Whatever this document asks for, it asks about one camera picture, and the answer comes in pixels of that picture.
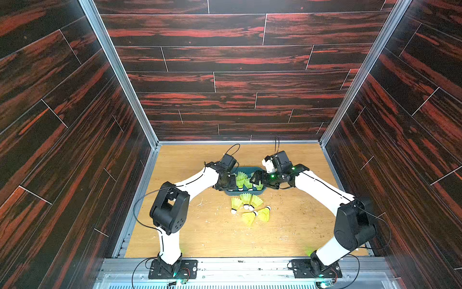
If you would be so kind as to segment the yellow shuttlecock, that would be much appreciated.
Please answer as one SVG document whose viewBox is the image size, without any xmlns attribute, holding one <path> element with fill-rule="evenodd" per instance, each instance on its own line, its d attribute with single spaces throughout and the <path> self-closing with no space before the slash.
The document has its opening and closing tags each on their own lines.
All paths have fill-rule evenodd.
<svg viewBox="0 0 462 289">
<path fill-rule="evenodd" d="M 249 210 L 254 211 L 257 207 L 260 207 L 262 204 L 263 200 L 259 196 L 253 195 L 249 203 Z"/>
<path fill-rule="evenodd" d="M 236 175 L 236 186 L 239 191 L 244 190 L 244 180 L 248 178 L 247 174 L 244 172 L 239 171 Z"/>
<path fill-rule="evenodd" d="M 241 216 L 241 220 L 244 222 L 246 226 L 251 226 L 253 222 L 255 221 L 255 219 L 257 218 L 257 216 L 258 216 L 257 211 L 243 213 Z"/>
<path fill-rule="evenodd" d="M 244 180 L 244 186 L 247 188 L 248 191 L 253 191 L 253 184 L 250 182 L 249 178 Z"/>
<path fill-rule="evenodd" d="M 242 201 L 243 208 L 245 210 L 249 209 L 252 194 L 251 193 L 243 193 L 243 194 L 240 194 L 239 197 L 240 197 L 240 200 Z"/>
<path fill-rule="evenodd" d="M 243 205 L 243 202 L 239 197 L 232 197 L 231 198 L 231 214 L 236 214 L 242 205 Z"/>
<path fill-rule="evenodd" d="M 271 212 L 271 207 L 266 206 L 265 208 L 257 212 L 257 217 L 261 222 L 267 223 L 269 222 L 269 219 L 270 219 L 270 212 Z"/>
<path fill-rule="evenodd" d="M 255 184 L 255 188 L 256 188 L 257 191 L 263 190 L 263 187 L 264 187 L 264 185 L 262 183 Z"/>
</svg>

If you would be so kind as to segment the teal plastic storage box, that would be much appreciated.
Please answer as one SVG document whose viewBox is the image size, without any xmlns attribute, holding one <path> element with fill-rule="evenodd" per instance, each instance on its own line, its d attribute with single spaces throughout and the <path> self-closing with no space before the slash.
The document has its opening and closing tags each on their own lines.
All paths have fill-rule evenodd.
<svg viewBox="0 0 462 289">
<path fill-rule="evenodd" d="M 263 171 L 260 167 L 239 167 L 232 172 L 232 175 L 236 177 L 236 184 L 225 190 L 225 194 L 228 196 L 239 196 L 243 193 L 251 193 L 254 195 L 261 195 L 266 187 L 262 184 L 256 185 L 250 182 L 251 177 L 255 172 Z"/>
</svg>

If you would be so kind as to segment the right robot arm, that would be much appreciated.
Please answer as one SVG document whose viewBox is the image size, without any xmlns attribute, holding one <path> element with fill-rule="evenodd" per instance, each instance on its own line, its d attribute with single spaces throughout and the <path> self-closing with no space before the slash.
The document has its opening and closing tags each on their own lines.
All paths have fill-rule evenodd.
<svg viewBox="0 0 462 289">
<path fill-rule="evenodd" d="M 285 171 L 257 171 L 250 182 L 276 190 L 280 184 L 288 183 L 290 187 L 314 197 L 333 213 L 336 218 L 333 237 L 310 255 L 310 268 L 316 275 L 329 269 L 377 234 L 377 221 L 371 213 L 371 201 L 361 200 L 333 187 L 302 164 L 289 166 Z"/>
</svg>

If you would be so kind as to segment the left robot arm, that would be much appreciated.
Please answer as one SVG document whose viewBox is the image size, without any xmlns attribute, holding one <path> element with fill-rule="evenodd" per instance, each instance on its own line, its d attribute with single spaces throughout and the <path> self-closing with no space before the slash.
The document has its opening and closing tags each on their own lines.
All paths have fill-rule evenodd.
<svg viewBox="0 0 462 289">
<path fill-rule="evenodd" d="M 160 252 L 158 263 L 172 274 L 179 271 L 182 252 L 179 232 L 185 225 L 190 201 L 212 187 L 218 191 L 236 184 L 232 169 L 236 161 L 218 161 L 205 164 L 204 168 L 186 180 L 176 184 L 165 182 L 150 209 L 150 217 L 159 231 Z"/>
</svg>

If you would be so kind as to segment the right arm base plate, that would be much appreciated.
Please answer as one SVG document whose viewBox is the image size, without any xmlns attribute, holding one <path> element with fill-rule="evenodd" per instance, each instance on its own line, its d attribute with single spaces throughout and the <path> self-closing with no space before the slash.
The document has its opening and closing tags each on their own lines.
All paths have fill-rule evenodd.
<svg viewBox="0 0 462 289">
<path fill-rule="evenodd" d="M 338 279 L 342 277 L 338 262 L 324 266 L 310 258 L 292 259 L 287 268 L 291 270 L 296 279 Z"/>
</svg>

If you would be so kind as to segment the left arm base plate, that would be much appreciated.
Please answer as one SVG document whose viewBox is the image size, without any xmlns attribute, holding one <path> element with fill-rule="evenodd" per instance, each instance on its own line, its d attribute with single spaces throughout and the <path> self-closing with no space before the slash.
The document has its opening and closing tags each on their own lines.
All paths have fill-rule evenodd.
<svg viewBox="0 0 462 289">
<path fill-rule="evenodd" d="M 151 280 L 160 279 L 196 279 L 198 261 L 192 259 L 180 259 L 173 265 L 167 264 L 159 259 L 152 261 L 148 278 Z"/>
</svg>

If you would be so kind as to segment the aluminium front rail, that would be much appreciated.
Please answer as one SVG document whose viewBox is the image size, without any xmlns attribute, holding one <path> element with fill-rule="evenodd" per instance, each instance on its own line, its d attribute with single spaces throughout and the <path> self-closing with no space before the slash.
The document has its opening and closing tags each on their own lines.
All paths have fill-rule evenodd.
<svg viewBox="0 0 462 289">
<path fill-rule="evenodd" d="M 339 273 L 309 278 L 303 257 L 187 258 L 173 279 L 150 279 L 155 272 L 141 258 L 106 259 L 96 289 L 400 289 L 383 257 L 346 256 Z"/>
</svg>

